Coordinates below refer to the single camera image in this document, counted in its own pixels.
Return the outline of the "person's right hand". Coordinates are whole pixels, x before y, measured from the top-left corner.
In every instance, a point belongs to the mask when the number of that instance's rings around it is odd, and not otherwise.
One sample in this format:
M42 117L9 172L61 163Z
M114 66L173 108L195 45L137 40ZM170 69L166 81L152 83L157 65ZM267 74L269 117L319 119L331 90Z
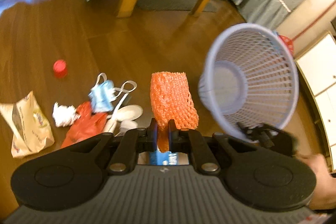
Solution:
M330 174L324 156L320 153L307 156L297 154L296 158L309 166L317 179L309 207L312 210L335 209L335 177Z

